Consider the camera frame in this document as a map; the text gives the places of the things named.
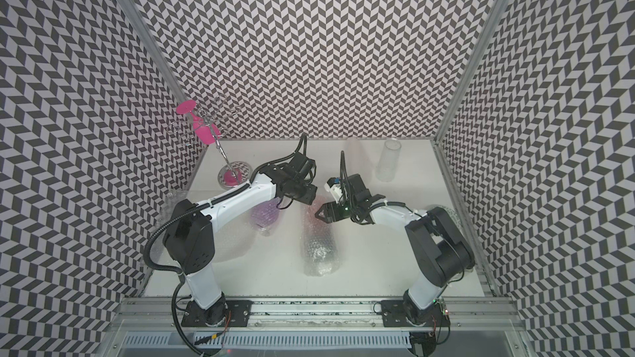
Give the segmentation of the pink vase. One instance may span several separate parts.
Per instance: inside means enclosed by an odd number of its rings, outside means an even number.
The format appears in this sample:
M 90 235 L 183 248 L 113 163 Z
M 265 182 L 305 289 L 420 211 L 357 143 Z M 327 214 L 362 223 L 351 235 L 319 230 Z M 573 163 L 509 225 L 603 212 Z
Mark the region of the pink vase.
M 304 207 L 301 252 L 304 273 L 309 277 L 332 274 L 341 264 L 332 225 L 315 217 L 324 203 L 326 199 L 317 196 L 310 206 Z

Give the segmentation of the clear glass vase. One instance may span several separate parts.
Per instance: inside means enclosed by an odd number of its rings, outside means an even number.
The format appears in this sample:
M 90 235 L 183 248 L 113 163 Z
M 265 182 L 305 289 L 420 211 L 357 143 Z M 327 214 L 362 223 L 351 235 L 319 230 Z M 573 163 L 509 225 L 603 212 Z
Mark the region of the clear glass vase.
M 401 142 L 395 138 L 385 141 L 380 159 L 375 168 L 375 177 L 381 182 L 391 182 L 395 178 L 401 148 Z

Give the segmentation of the blue purple vase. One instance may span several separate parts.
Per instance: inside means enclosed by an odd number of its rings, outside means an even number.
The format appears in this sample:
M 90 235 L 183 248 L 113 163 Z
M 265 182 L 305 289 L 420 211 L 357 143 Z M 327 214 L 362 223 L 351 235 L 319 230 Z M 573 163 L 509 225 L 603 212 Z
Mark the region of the blue purple vase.
M 270 236 L 279 222 L 280 210 L 279 198 L 273 198 L 267 202 L 258 204 L 251 210 L 251 226 L 262 236 Z

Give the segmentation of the clear bubble wrap sheet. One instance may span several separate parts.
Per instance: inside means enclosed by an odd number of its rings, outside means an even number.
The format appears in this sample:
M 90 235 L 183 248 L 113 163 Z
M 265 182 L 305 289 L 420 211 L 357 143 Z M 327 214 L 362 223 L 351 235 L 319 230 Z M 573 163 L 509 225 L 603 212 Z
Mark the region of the clear bubble wrap sheet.
M 147 267 L 188 276 L 206 269 L 215 255 L 215 233 L 233 219 L 272 198 L 269 188 L 244 184 L 215 198 L 192 203 L 185 199 L 176 204 L 169 221 L 150 235 L 143 259 Z M 153 261 L 151 250 L 163 239 L 163 246 L 177 266 Z

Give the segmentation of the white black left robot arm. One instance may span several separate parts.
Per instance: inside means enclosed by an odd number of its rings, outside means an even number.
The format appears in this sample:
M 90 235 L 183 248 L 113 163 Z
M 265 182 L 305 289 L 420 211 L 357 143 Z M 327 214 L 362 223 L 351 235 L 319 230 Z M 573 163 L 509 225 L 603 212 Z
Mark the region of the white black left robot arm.
M 313 184 L 316 173 L 316 161 L 298 151 L 260 165 L 249 180 L 214 198 L 181 201 L 170 220 L 150 235 L 144 263 L 150 269 L 177 274 L 180 283 L 189 287 L 205 324 L 215 327 L 228 315 L 212 266 L 216 234 L 243 213 L 275 198 L 311 205 L 318 190 Z

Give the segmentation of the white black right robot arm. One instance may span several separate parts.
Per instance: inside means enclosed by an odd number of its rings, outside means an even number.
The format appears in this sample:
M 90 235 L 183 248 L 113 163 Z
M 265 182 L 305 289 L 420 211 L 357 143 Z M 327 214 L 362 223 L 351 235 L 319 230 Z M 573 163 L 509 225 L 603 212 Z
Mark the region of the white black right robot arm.
M 439 326 L 445 308 L 441 296 L 447 286 L 473 269 L 476 259 L 452 208 L 432 205 L 422 211 L 406 203 L 372 194 L 360 175 L 340 175 L 325 183 L 333 200 L 314 216 L 325 223 L 349 219 L 361 226 L 382 225 L 403 233 L 417 262 L 419 276 L 403 295 L 405 320 L 415 326 Z

